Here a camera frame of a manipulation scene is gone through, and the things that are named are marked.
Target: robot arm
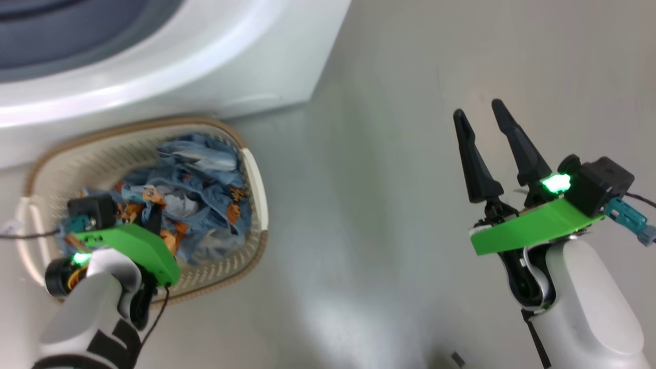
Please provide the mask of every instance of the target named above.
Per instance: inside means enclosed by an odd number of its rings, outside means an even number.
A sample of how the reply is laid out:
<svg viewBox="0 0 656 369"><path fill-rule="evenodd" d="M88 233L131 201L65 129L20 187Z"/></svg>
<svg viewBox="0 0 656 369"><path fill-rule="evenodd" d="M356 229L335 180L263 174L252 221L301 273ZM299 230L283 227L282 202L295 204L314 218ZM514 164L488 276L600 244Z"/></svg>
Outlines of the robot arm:
<svg viewBox="0 0 656 369"><path fill-rule="evenodd" d="M594 249L576 238L557 242L546 265L556 299L529 318L545 368L649 369L640 323Z"/></svg>
<svg viewBox="0 0 656 369"><path fill-rule="evenodd" d="M133 369L150 334L141 341L138 331L148 323L157 287L165 287L168 299L180 278L159 236L161 208L153 207L149 221L122 225L115 224L109 196L71 200L68 211L76 238L103 247L48 265L48 292L66 299L41 336L33 368Z"/></svg>
<svg viewBox="0 0 656 369"><path fill-rule="evenodd" d="M578 235L608 217L649 245L656 227L622 197L634 180L608 158L581 164L566 158L551 169L500 100L492 102L529 192L518 211L499 200L495 181L462 110L454 122L470 202L486 202L470 237L478 255L496 253L522 306L545 368L648 369L640 323L596 252Z"/></svg>
<svg viewBox="0 0 656 369"><path fill-rule="evenodd" d="M33 369L131 369L142 342L137 326L148 319L135 309L142 272L114 249L92 253L87 275L67 296L41 336Z"/></svg>

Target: basket handle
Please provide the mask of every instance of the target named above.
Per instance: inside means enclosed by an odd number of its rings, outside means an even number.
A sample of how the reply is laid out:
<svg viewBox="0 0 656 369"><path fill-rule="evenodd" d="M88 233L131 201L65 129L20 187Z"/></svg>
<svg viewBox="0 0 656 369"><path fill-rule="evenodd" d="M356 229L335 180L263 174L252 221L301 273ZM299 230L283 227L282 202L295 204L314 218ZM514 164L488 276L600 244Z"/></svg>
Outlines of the basket handle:
<svg viewBox="0 0 656 369"><path fill-rule="evenodd" d="M30 210L32 220L34 221L34 228L36 233L44 233L45 229L43 226L43 220L41 218L41 212L39 208L32 203L31 198L21 197L18 201L16 207L16 219L23 225L17 230L18 235L26 234L27 218L28 218L28 209ZM48 251L48 242L44 237L38 238L39 249L41 250L41 259L43 261L44 268L50 263L50 253ZM18 248L18 256L20 257L23 266L27 270L28 274L34 282L40 286L45 286L45 281L43 280L43 273L39 271L34 258L32 257L30 251L30 245L28 245L27 240L16 240L16 247Z"/></svg>
<svg viewBox="0 0 656 369"><path fill-rule="evenodd" d="M255 162L253 154L248 148L241 149L244 155L244 162L246 163L246 172L251 180L251 189L255 197L255 207L257 208L257 215L260 221L262 230L269 229L269 208L266 202L266 193L264 192L264 183L262 182L262 175L260 175L260 168Z"/></svg>

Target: blue connector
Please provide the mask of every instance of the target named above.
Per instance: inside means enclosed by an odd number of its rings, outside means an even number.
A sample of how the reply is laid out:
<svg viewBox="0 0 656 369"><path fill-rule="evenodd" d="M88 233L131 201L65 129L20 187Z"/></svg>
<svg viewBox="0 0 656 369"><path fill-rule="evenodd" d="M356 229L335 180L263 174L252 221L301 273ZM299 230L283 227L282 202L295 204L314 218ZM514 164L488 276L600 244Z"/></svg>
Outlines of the blue connector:
<svg viewBox="0 0 656 369"><path fill-rule="evenodd" d="M71 233L80 233L93 229L95 225L95 220L89 218L88 215L78 215L69 219L68 230Z"/></svg>
<svg viewBox="0 0 656 369"><path fill-rule="evenodd" d="M608 202L604 214L638 236L641 244L649 246L656 240L656 227L647 224L649 219L619 198Z"/></svg>

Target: gray floor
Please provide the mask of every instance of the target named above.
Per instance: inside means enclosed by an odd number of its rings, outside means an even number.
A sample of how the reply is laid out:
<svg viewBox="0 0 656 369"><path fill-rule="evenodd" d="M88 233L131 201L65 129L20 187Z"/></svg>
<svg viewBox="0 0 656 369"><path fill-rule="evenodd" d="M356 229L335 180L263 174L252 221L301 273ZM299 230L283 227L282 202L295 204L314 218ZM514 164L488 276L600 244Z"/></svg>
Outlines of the gray floor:
<svg viewBox="0 0 656 369"><path fill-rule="evenodd" d="M501 263L476 257L468 241L482 206L468 203L451 113L466 110L517 206L493 97L552 168L572 152L608 155L636 175L636 192L653 194L656 79L636 66L653 65L656 47L635 37L653 32L634 27L656 12L627 7L616 19L613 4L600 2L592 17L567 1L354 0L309 104L230 122L266 186L262 263L238 284L167 309L138 368L430 369L454 350L468 368L540 367ZM606 37L598 19L626 37ZM4 219L25 170L1 176ZM609 223L586 240L654 360L656 253ZM10 245L0 252L9 276L1 291L12 296L0 354L26 367L55 306L24 280Z"/></svg>

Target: basket rim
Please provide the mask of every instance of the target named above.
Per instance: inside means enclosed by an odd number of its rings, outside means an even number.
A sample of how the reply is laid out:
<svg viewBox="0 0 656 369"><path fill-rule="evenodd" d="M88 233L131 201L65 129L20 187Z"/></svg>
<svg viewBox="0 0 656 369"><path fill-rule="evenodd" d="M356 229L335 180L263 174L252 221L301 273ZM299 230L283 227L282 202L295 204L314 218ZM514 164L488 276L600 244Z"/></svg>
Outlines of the basket rim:
<svg viewBox="0 0 656 369"><path fill-rule="evenodd" d="M55 146L54 148L51 148L50 150L42 154L39 157L39 159L32 165L30 171L28 172L28 176L26 177L26 182L23 189L23 196L27 198L31 198L33 196L34 186L39 172L50 160L54 159L58 154L61 154L62 152L86 144L90 144L96 141L101 141L103 139L108 139L113 136L144 131L147 129L182 126L182 125L199 125L199 124L209 125L212 127L216 127L217 129L221 129L223 130L223 132L228 134L228 136L231 139L234 140L234 142L237 144L240 150L247 148L244 141L241 139L241 137L237 134L237 132L234 129L227 126L224 122L220 120L210 118L207 116L182 116L176 118L159 118L159 119L151 119L148 121L142 121L139 123L129 123L127 125L91 133L89 135L85 135L82 137L78 137L76 139L72 139L70 141L66 141L62 144ZM264 251L266 250L267 240L268 240L268 230L262 230L260 234L259 247L255 253L255 256L250 260L250 262L244 269L240 270L234 275L227 277L224 280L217 281L213 284L199 288L197 290L192 290L186 293L182 293L180 295L172 296L169 299L169 304L174 305L177 303L185 302L195 297L199 297L201 295L211 293L219 288L229 286L237 282L238 280L241 280L247 274L250 274L250 272L260 263L262 256L264 255ZM53 299L58 303L63 303L62 300L56 298ZM150 305L150 309L159 309L162 303L163 303L162 300L153 302Z"/></svg>
<svg viewBox="0 0 656 369"><path fill-rule="evenodd" d="M247 148L244 141L241 139L241 137L237 134L237 132L234 129L232 129L231 127L229 127L228 125L226 125L220 120L209 118L209 117L184 116L178 118L152 119L140 123L130 123L127 125L122 125L121 127L115 127L104 131L91 133L90 135L85 135L82 137L78 137L76 139L72 139L70 141L63 142L55 146L54 148L51 148L50 150L46 151L45 153L43 153L37 159L37 161L30 167L30 171L28 172L28 175L25 180L25 185L23 187L23 196L29 198L33 195L34 184L39 172L41 171L41 168L43 168L43 166L45 166L50 160L54 159L55 156L61 154L62 152L71 150L72 148L84 146L92 142L108 139L113 136L125 135L129 133L145 131L147 129L153 129L153 128L170 127L175 125L197 125L197 124L210 125L218 129L221 129L225 133L227 133L228 136L230 136L230 138L232 138L235 141L235 143L239 146L240 150Z"/></svg>

